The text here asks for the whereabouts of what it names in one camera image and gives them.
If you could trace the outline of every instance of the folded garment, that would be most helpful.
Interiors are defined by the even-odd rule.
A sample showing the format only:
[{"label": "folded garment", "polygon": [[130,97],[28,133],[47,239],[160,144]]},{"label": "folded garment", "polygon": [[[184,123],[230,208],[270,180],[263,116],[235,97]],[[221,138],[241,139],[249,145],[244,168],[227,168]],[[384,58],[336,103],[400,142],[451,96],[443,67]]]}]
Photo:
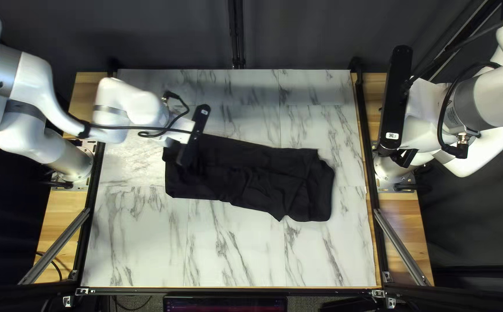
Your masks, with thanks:
[{"label": "folded garment", "polygon": [[278,221],[326,221],[334,170],[316,149],[268,146],[202,134],[190,166],[176,164],[181,145],[163,151],[166,193],[266,211]]}]

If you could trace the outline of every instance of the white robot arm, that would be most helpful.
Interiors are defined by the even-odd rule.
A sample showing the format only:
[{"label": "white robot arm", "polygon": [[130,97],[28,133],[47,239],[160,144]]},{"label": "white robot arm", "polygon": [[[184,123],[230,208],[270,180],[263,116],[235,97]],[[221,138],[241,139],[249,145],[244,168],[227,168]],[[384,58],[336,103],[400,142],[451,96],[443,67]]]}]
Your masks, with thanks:
[{"label": "white robot arm", "polygon": [[104,78],[98,86],[93,124],[81,122],[57,102],[51,67],[45,60],[0,44],[0,148],[54,168],[67,181],[85,179],[92,161],[45,128],[46,118],[67,133],[113,144],[124,141],[128,128],[163,128],[171,121],[172,131],[159,136],[158,142],[169,145],[178,140],[185,144],[194,122],[173,117],[166,103],[151,92]]},{"label": "white robot arm", "polygon": [[[457,84],[449,103],[443,103],[448,84],[416,80],[409,90],[403,131],[400,135],[381,133],[382,141],[400,137],[394,151],[415,151],[406,166],[386,154],[375,156],[375,171],[380,179],[399,183],[422,164],[436,159],[458,177],[466,177],[492,160],[503,150],[503,26],[497,31],[498,48],[491,61],[499,65],[485,67],[473,78]],[[449,145],[468,145],[468,153],[456,157],[442,150],[437,140],[437,125],[442,105],[445,107],[442,140]]]}]

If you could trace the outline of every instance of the qr code label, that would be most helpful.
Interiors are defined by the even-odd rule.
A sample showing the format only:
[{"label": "qr code label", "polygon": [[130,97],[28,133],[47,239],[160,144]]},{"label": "qr code label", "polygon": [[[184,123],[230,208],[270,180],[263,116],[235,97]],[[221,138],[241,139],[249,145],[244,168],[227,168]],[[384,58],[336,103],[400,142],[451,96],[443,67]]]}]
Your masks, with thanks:
[{"label": "qr code label", "polygon": [[397,134],[397,133],[386,132],[386,138],[387,139],[397,140],[398,138],[400,138],[400,135]]}]

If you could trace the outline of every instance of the gray wall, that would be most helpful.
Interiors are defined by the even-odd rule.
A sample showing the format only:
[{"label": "gray wall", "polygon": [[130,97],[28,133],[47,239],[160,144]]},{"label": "gray wall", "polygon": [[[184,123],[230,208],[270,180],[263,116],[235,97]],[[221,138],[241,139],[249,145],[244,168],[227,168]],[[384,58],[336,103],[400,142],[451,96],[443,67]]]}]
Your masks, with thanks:
[{"label": "gray wall", "polygon": [[[351,57],[385,71],[398,44],[415,61],[471,2],[244,0],[248,68],[346,68]],[[53,67],[69,99],[77,70],[230,68],[226,0],[0,0],[5,44]]]}]

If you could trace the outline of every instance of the marble table surface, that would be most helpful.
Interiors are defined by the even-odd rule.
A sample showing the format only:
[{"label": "marble table surface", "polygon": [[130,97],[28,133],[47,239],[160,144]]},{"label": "marble table surface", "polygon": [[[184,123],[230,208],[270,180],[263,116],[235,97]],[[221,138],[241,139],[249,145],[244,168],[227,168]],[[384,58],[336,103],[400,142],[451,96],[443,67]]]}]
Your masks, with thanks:
[{"label": "marble table surface", "polygon": [[[105,147],[81,284],[86,287],[373,287],[373,244],[347,70],[131,70],[211,115],[205,132],[315,148],[335,170],[326,222],[277,222],[228,203],[171,198],[163,147],[131,131]],[[169,105],[176,107],[175,100]]]}]

